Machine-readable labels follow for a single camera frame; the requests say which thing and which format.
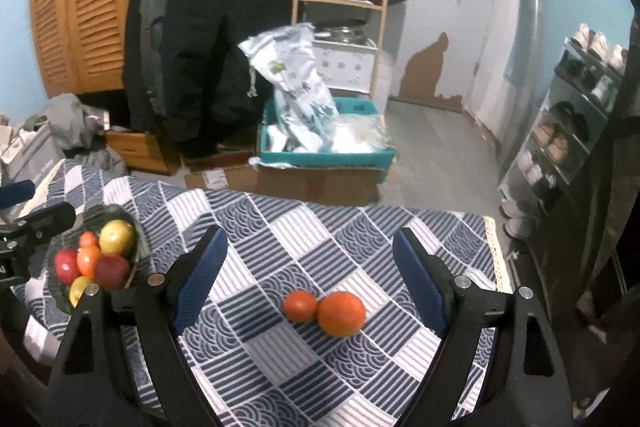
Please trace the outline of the steel pot with lid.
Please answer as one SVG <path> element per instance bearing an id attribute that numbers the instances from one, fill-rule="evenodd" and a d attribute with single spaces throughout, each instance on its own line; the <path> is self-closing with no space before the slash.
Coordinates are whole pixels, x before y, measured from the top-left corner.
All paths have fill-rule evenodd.
<path id="1" fill-rule="evenodd" d="M 314 25 L 314 38 L 360 46 L 367 42 L 366 28 L 367 22 L 358 18 L 324 20 Z"/>

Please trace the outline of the small wooden drawer box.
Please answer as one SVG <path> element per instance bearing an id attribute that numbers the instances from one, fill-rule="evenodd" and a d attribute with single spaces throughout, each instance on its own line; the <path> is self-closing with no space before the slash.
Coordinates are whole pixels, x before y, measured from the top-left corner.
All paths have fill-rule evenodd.
<path id="1" fill-rule="evenodd" d="M 107 131 L 105 140 L 130 170 L 173 176 L 181 167 L 178 150 L 163 136 Z"/>

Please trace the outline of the small red apple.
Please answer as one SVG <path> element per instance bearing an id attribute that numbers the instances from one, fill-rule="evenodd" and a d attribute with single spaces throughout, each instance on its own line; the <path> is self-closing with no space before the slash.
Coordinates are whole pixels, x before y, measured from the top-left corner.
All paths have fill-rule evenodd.
<path id="1" fill-rule="evenodd" d="M 94 265 L 94 279 L 106 291 L 124 288 L 129 272 L 128 261 L 120 256 L 101 256 Z"/>
<path id="2" fill-rule="evenodd" d="M 54 256 L 54 272 L 58 280 L 64 285 L 70 285 L 81 273 L 77 264 L 77 251 L 73 248 L 63 248 Z"/>

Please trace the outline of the dark glass fruit bowl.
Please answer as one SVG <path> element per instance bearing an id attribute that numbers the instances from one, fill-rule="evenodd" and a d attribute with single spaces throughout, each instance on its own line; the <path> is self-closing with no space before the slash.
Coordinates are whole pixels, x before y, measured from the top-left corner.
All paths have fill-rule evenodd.
<path id="1" fill-rule="evenodd" d="M 44 267 L 55 308 L 75 309 L 91 283 L 108 291 L 130 286 L 150 253 L 140 223 L 117 205 L 97 205 L 77 216 L 72 228 L 52 239 Z"/>

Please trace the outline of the teal storage bin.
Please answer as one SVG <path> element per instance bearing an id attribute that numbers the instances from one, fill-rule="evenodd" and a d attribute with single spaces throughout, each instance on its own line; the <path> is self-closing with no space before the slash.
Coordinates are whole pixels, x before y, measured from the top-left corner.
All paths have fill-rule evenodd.
<path id="1" fill-rule="evenodd" d="M 276 152 L 271 146 L 268 127 L 277 123 L 276 106 L 273 101 L 269 101 L 262 113 L 257 139 L 258 157 L 267 165 L 288 164 L 297 168 L 373 168 L 382 171 L 378 177 L 378 182 L 382 183 L 397 155 L 393 145 L 367 153 L 334 153 L 326 150 L 309 153 L 293 152 L 287 148 L 282 152 Z"/>

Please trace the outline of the large orange with stem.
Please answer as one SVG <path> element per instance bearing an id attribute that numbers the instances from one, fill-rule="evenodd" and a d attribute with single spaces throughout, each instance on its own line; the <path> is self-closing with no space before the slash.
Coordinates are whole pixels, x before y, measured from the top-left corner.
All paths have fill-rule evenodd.
<path id="1" fill-rule="evenodd" d="M 367 311 L 363 302 L 347 291 L 324 297 L 318 306 L 317 322 L 326 334 L 345 338 L 356 335 L 367 320 Z"/>

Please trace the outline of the black hanging jacket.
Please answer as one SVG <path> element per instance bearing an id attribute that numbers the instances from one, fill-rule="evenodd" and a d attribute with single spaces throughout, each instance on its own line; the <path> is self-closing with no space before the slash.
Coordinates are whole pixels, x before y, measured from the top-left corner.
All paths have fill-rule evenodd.
<path id="1" fill-rule="evenodd" d="M 131 126 L 183 158 L 217 153 L 257 126 L 272 84 L 243 41 L 290 20 L 292 0 L 129 0 L 122 84 Z"/>

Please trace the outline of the grey clothes pile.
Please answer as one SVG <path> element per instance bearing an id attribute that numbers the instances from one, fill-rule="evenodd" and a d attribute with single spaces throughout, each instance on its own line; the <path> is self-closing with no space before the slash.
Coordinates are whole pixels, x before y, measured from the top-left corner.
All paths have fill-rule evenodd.
<path id="1" fill-rule="evenodd" d="M 123 176 L 126 162 L 105 139 L 111 115 L 103 108 L 82 104 L 76 95 L 51 98 L 43 110 L 23 124 L 1 118 L 1 183 L 23 180 L 38 184 L 62 159 Z"/>

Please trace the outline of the grey shoe rack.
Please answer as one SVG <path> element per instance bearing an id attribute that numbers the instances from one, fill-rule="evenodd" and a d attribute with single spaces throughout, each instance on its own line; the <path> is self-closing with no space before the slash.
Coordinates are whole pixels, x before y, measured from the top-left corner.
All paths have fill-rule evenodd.
<path id="1" fill-rule="evenodd" d="M 626 55 L 585 23 L 564 40 L 549 88 L 499 184 L 510 239 L 527 239 L 585 164 L 620 94 Z"/>

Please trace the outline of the brown cardboard box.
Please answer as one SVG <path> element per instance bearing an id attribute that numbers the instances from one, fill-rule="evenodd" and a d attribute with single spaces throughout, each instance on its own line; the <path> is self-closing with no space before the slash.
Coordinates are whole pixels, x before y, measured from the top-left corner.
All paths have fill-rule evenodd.
<path id="1" fill-rule="evenodd" d="M 380 200 L 373 168 L 276 168 L 250 164 L 188 173 L 187 188 L 246 192 L 329 206 L 367 206 Z"/>

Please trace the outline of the medium orange tangerine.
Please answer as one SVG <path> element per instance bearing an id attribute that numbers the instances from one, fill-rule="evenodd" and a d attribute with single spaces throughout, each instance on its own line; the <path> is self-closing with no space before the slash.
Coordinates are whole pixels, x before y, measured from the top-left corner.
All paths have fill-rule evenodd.
<path id="1" fill-rule="evenodd" d="M 80 274 L 93 279 L 94 271 L 96 271 L 96 262 L 101 256 L 102 253 L 98 246 L 79 248 L 77 251 L 76 263 Z"/>

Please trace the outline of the small orange tangerine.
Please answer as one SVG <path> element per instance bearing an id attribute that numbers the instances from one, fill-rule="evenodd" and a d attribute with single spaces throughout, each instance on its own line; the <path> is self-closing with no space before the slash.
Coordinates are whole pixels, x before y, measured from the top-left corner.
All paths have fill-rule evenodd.
<path id="1" fill-rule="evenodd" d="M 308 291 L 292 291 L 283 300 L 282 312 L 293 323 L 314 321 L 318 310 L 318 300 Z"/>

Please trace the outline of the white patterned storage box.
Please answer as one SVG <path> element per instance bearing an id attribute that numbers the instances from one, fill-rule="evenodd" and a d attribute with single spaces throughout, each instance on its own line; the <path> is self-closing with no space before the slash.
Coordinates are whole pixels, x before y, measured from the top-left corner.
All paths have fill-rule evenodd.
<path id="1" fill-rule="evenodd" d="M 333 90 L 369 94 L 378 48 L 371 39 L 365 44 L 314 40 L 318 74 Z"/>

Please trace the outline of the green yellow pear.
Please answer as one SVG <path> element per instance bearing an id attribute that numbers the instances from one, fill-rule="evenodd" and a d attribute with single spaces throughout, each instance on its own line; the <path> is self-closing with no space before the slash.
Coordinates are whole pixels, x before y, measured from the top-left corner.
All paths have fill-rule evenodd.
<path id="1" fill-rule="evenodd" d="M 84 295 L 85 289 L 94 283 L 91 277 L 85 277 L 81 275 L 77 279 L 73 280 L 68 288 L 68 300 L 73 308 L 76 308 L 82 295 Z"/>

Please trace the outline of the blue white patterned tablecloth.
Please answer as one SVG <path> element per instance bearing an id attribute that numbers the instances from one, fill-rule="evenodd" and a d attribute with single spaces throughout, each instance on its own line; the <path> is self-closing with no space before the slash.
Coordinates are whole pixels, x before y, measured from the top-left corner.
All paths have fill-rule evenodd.
<path id="1" fill-rule="evenodd" d="M 217 225 L 228 253 L 180 347 L 226 426 L 390 426 L 418 389 L 439 340 L 421 321 L 393 258 L 410 230 L 454 275 L 510 286 L 494 219 L 371 205 L 323 206 L 116 176 L 63 160 L 30 209 L 67 202 L 79 216 L 112 205 L 149 251 L 138 280 L 164 273 Z"/>

